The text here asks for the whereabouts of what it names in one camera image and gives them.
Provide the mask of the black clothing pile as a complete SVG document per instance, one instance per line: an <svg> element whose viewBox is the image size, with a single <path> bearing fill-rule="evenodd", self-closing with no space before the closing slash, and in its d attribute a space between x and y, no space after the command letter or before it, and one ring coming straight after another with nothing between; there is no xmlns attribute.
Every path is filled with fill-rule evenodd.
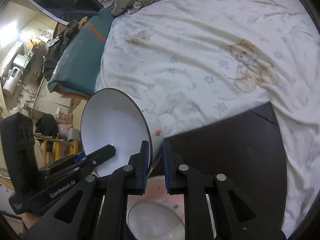
<svg viewBox="0 0 320 240"><path fill-rule="evenodd" d="M77 20L69 22L66 29L57 36L58 40L48 47L42 63L44 79L49 81L52 78L53 72L63 52L71 43L72 39L79 33L80 29L87 23L88 19L89 17L85 16L79 22Z"/></svg>

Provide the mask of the black garment on rack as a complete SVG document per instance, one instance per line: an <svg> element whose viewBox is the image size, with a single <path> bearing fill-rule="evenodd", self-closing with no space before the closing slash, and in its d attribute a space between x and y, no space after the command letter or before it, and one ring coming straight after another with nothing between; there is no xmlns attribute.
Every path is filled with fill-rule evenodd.
<svg viewBox="0 0 320 240"><path fill-rule="evenodd" d="M39 120L37 120L35 126L35 133L52 137L53 139L57 138L59 128L53 115L43 115Z"/></svg>

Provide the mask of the dark brown leather mat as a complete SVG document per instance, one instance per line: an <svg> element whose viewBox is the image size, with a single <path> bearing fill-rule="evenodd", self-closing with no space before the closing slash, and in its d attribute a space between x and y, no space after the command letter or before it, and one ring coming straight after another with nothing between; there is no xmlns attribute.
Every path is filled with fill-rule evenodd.
<svg viewBox="0 0 320 240"><path fill-rule="evenodd" d="M272 103L167 138L171 150L202 174L222 173L282 226L286 157Z"/></svg>

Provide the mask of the large pink strawberry plate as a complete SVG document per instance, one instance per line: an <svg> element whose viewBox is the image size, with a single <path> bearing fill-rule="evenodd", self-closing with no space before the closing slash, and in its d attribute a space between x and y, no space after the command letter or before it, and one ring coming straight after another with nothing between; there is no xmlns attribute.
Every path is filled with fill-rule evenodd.
<svg viewBox="0 0 320 240"><path fill-rule="evenodd" d="M146 192L142 196L133 196L129 195L127 199L127 215L129 209L133 207L134 204L143 201L156 201L164 203L167 205L178 205L180 210L184 213L184 197L182 194L178 195L169 195L165 186L164 176L156 176L147 179Z"/></svg>

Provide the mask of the large white fish bowl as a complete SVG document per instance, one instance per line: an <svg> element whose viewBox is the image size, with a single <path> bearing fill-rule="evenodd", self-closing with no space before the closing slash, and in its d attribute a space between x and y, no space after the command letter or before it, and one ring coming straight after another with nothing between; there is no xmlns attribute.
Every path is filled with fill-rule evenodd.
<svg viewBox="0 0 320 240"><path fill-rule="evenodd" d="M148 172L157 165L163 143L162 126L156 104L115 88L102 89L91 96L81 119L81 140L86 154L112 145L116 154L98 165L95 172L103 177L126 165L140 151L142 141L149 143Z"/></svg>

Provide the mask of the teal mattress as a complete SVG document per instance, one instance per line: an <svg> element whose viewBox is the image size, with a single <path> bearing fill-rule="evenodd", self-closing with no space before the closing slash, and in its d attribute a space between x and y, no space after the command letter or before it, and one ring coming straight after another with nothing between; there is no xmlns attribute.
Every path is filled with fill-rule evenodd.
<svg viewBox="0 0 320 240"><path fill-rule="evenodd" d="M80 29L60 57L48 90L64 96L89 98L94 94L101 57L114 16L105 8Z"/></svg>

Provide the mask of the white bear print bedsheet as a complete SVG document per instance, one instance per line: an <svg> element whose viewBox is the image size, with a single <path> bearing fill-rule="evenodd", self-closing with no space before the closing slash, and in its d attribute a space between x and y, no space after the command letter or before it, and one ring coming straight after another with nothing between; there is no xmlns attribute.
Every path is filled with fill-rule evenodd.
<svg viewBox="0 0 320 240"><path fill-rule="evenodd" d="M271 102L287 161L282 230L319 192L319 32L299 0L161 0L114 19L95 90L145 99L169 137Z"/></svg>

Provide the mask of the white appliance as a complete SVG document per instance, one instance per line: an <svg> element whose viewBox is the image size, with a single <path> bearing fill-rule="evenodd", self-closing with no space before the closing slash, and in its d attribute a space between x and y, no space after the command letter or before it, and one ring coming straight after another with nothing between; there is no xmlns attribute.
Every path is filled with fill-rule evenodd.
<svg viewBox="0 0 320 240"><path fill-rule="evenodd" d="M22 71L18 67L13 67L11 73L9 74L4 87L2 88L4 95L12 96L14 90L22 76Z"/></svg>

